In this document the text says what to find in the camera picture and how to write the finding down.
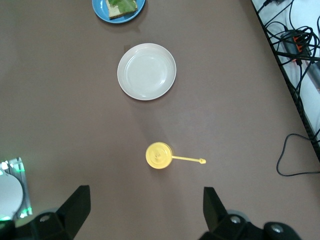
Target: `white round object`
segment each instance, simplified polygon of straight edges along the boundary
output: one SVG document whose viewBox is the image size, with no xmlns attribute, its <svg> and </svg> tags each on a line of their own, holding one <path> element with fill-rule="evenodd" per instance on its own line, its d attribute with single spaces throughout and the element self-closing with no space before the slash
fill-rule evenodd
<svg viewBox="0 0 320 240">
<path fill-rule="evenodd" d="M 18 179 L 0 171 L 0 219 L 12 219 L 21 206 L 24 192 Z"/>
<path fill-rule="evenodd" d="M 163 46 L 143 43 L 129 49 L 121 58 L 117 76 L 122 90 L 137 100 L 153 100 L 174 84 L 176 62 Z"/>
</svg>

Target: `sandwich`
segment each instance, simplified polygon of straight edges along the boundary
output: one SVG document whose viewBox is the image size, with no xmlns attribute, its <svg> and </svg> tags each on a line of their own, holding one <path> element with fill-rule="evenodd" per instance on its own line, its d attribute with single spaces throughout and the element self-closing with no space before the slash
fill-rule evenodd
<svg viewBox="0 0 320 240">
<path fill-rule="evenodd" d="M 136 0 L 105 0 L 110 19 L 117 19 L 138 10 Z"/>
</svg>

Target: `power adapter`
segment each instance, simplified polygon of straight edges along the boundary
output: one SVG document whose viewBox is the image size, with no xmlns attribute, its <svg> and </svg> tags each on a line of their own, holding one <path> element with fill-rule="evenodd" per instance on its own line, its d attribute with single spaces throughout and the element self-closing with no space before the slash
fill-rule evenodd
<svg viewBox="0 0 320 240">
<path fill-rule="evenodd" d="M 301 45 L 307 42 L 307 33 L 302 30 L 287 30 L 281 35 L 281 38 L 284 40 L 282 43 L 288 54 L 292 56 L 303 56 L 305 53 L 307 56 L 310 56 L 310 49 L 308 46 Z M 302 62 L 300 59 L 294 59 L 293 62 L 296 62 L 297 65 L 301 65 Z"/>
</svg>

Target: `black cable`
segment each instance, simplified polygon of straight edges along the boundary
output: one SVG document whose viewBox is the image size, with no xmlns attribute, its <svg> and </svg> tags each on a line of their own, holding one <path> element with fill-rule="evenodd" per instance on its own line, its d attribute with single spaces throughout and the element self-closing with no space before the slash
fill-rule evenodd
<svg viewBox="0 0 320 240">
<path fill-rule="evenodd" d="M 313 138 L 312 138 L 312 140 L 315 140 L 315 138 L 317 137 L 317 135 L 320 133 L 320 128 L 319 128 L 319 130 L 316 132 L 316 134 L 313 136 Z"/>
<path fill-rule="evenodd" d="M 265 6 L 267 6 L 269 3 L 271 3 L 273 0 L 265 0 L 265 2 L 262 4 L 260 9 L 258 10 L 258 14 L 261 12 L 262 9 L 264 9 Z"/>
<path fill-rule="evenodd" d="M 276 44 L 279 44 L 279 43 L 289 43 L 289 44 L 297 44 L 296 42 L 294 42 L 293 40 L 289 40 L 291 39 L 292 37 L 290 35 L 288 35 L 287 37 L 284 37 L 284 38 L 281 38 L 281 37 L 278 37 L 277 35 L 282 33 L 282 32 L 279 32 L 277 34 L 273 34 L 271 31 L 269 31 L 266 27 L 264 27 L 264 30 L 269 34 L 271 35 L 271 38 L 275 38 L 277 39 L 278 41 L 276 42 L 273 42 L 271 45 L 276 45 Z M 309 56 L 309 55 L 305 55 L 305 52 L 304 51 L 301 51 L 299 52 L 298 54 L 292 54 L 292 53 L 288 53 L 288 52 L 279 52 L 279 51 L 275 51 L 275 53 L 279 56 L 283 56 L 283 57 L 287 57 L 287 58 L 294 58 L 294 59 L 299 59 L 299 60 L 307 60 L 307 61 L 320 61 L 320 57 L 315 57 L 316 55 L 316 49 L 319 49 L 319 43 L 320 43 L 320 40 L 318 38 L 318 36 L 316 36 L 312 30 L 312 28 L 308 27 L 308 26 L 303 26 L 303 27 L 300 27 L 298 28 L 297 30 L 301 31 L 300 33 L 297 33 L 296 36 L 297 37 L 305 37 L 306 38 L 306 42 L 299 42 L 299 45 L 303 47 L 304 50 L 307 50 L 307 53 L 310 53 L 310 52 L 313 52 L 313 56 Z M 314 43 L 315 44 L 310 44 L 311 40 L 314 38 Z"/>
<path fill-rule="evenodd" d="M 284 7 L 284 9 L 282 9 L 278 14 L 276 14 L 273 18 L 271 18 L 266 24 L 268 25 L 270 22 L 272 22 L 273 19 L 275 19 L 276 17 L 278 17 L 284 10 L 286 10 L 292 3 L 294 2 L 294 0 L 292 0 L 286 7 Z"/>
<path fill-rule="evenodd" d="M 320 20 L 320 16 L 318 17 L 318 20 L 316 21 L 316 26 L 318 28 L 318 35 L 319 35 L 319 39 L 320 39 L 320 27 L 319 27 L 319 20 Z"/>
<path fill-rule="evenodd" d="M 282 157 L 284 156 L 284 153 L 285 153 L 285 150 L 286 150 L 286 146 L 287 146 L 287 141 L 288 141 L 290 136 L 297 136 L 297 137 L 302 138 L 304 140 L 308 140 L 308 141 L 313 142 L 313 140 L 311 140 L 310 138 L 307 138 L 307 137 L 302 136 L 302 135 L 297 134 L 297 133 L 290 133 L 288 136 L 286 136 L 284 144 L 283 144 L 281 155 L 280 155 L 280 157 L 279 157 L 279 159 L 278 159 L 278 161 L 276 163 L 276 172 L 279 175 L 284 176 L 284 177 L 292 177 L 292 176 L 304 175 L 304 174 L 320 174 L 320 171 L 305 171 L 305 172 L 298 172 L 298 173 L 293 173 L 293 174 L 284 174 L 284 173 L 280 172 L 280 170 L 279 170 L 280 161 L 281 161 Z"/>
<path fill-rule="evenodd" d="M 300 80 L 298 82 L 298 84 L 296 85 L 296 88 L 293 92 L 293 94 L 291 95 L 292 97 L 297 93 L 298 91 L 298 95 L 300 95 L 300 89 L 301 89 L 301 84 L 302 84 L 302 80 L 304 79 L 305 75 L 307 74 L 309 68 L 311 67 L 312 62 L 309 62 L 309 64 L 307 65 L 304 73 L 302 74 L 302 66 L 300 66 Z"/>
<path fill-rule="evenodd" d="M 287 26 L 286 25 L 284 25 L 282 22 L 280 22 L 280 21 L 273 21 L 273 22 L 270 22 L 268 25 L 265 25 L 265 27 L 266 28 L 268 28 L 271 24 L 280 24 L 280 25 L 282 25 L 284 28 L 286 28 Z"/>
<path fill-rule="evenodd" d="M 293 5 L 294 5 L 294 1 L 292 1 L 291 6 L 290 6 L 290 10 L 289 10 L 289 22 L 290 22 L 292 29 L 295 29 L 295 27 L 293 26 L 292 21 L 291 21 L 291 10 L 292 10 Z"/>
<path fill-rule="evenodd" d="M 292 61 L 294 61 L 295 59 L 294 58 L 291 58 L 289 61 L 285 61 L 285 62 L 282 62 L 280 64 L 278 64 L 279 66 L 283 66 L 283 65 L 286 65 L 288 63 L 291 63 Z"/>
<path fill-rule="evenodd" d="M 296 90 L 297 90 L 297 89 L 299 88 L 299 86 L 301 85 L 302 80 L 304 79 L 305 74 L 307 73 L 307 71 L 304 71 L 304 73 L 302 73 L 302 65 L 301 65 L 301 64 L 299 65 L 299 68 L 300 68 L 300 79 L 299 79 L 299 83 L 298 83 L 297 87 L 295 88 L 294 93 L 292 94 L 293 100 L 295 100 L 294 96 L 295 96 L 295 94 L 296 94 Z M 305 116 L 306 116 L 306 114 L 305 114 L 304 104 L 303 104 L 302 99 L 301 99 L 301 96 L 300 96 L 300 91 L 299 91 L 298 94 L 297 94 L 296 105 L 299 107 L 299 109 L 301 109 L 300 117 L 301 117 L 301 119 L 302 119 L 302 122 L 304 122 L 304 121 L 305 121 Z"/>
</svg>

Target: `screw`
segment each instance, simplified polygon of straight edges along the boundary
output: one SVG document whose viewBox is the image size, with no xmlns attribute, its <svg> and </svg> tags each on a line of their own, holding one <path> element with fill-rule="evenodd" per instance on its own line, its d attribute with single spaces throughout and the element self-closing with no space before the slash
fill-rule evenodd
<svg viewBox="0 0 320 240">
<path fill-rule="evenodd" d="M 230 220 L 231 220 L 231 222 L 233 222 L 234 224 L 239 224 L 239 223 L 241 223 L 240 218 L 237 217 L 237 216 L 232 216 L 232 217 L 230 217 Z"/>
<path fill-rule="evenodd" d="M 282 228 L 282 226 L 280 226 L 279 224 L 272 224 L 271 228 L 273 231 L 275 231 L 276 233 L 283 233 L 284 229 Z"/>
<path fill-rule="evenodd" d="M 50 218 L 50 215 L 44 215 L 43 217 L 40 218 L 40 222 L 45 222 Z"/>
</svg>

